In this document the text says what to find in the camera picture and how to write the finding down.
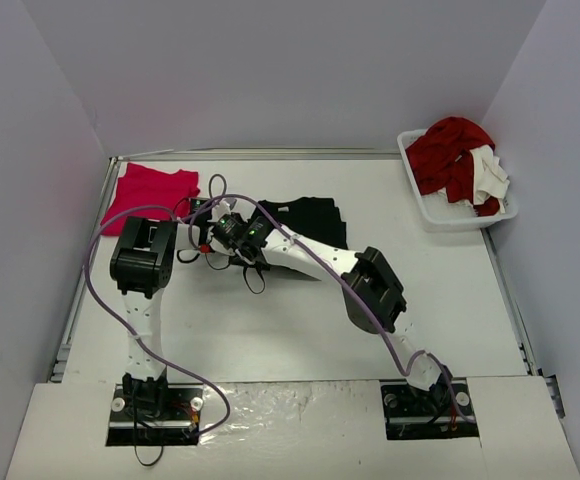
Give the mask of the black t shirt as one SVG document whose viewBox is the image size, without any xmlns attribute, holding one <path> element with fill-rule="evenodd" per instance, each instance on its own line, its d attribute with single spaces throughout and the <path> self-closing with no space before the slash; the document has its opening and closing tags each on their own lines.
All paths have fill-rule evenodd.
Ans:
<svg viewBox="0 0 580 480">
<path fill-rule="evenodd" d="M 307 246 L 329 267 L 324 269 L 296 242 L 290 242 L 277 229 L 271 230 L 263 250 L 264 262 L 273 267 L 286 267 L 320 280 L 332 280 L 343 270 L 343 263 L 350 269 L 352 254 L 348 254 L 346 223 L 332 198 L 301 197 L 289 202 L 259 201 L 277 224 L 291 237 L 299 236 L 299 242 Z"/>
</svg>

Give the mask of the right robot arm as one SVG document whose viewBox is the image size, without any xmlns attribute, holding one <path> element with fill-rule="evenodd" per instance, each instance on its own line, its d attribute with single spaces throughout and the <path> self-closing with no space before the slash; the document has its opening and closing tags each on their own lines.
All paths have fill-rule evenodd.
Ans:
<svg viewBox="0 0 580 480">
<path fill-rule="evenodd" d="M 263 215 L 247 222 L 228 213 L 211 223 L 209 245 L 246 267 L 283 267 L 341 287 L 349 320 L 360 330 L 380 336 L 399 373 L 413 388 L 416 406 L 435 413 L 450 397 L 445 370 L 423 348 L 406 313 L 404 287 L 382 252 L 344 250 L 320 243 L 273 223 Z"/>
</svg>

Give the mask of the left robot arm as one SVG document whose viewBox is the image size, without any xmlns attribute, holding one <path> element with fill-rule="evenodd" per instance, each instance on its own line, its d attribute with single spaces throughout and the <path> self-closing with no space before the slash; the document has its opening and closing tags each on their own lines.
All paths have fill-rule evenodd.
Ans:
<svg viewBox="0 0 580 480">
<path fill-rule="evenodd" d="M 110 261 L 111 278 L 121 292 L 128 333 L 128 356 L 123 392 L 149 418 L 165 415 L 171 406 L 167 366 L 161 341 L 161 304 L 179 250 L 190 250 L 190 240 L 207 245 L 212 214 L 203 213 L 193 224 L 151 220 L 136 214 L 124 222 Z"/>
</svg>

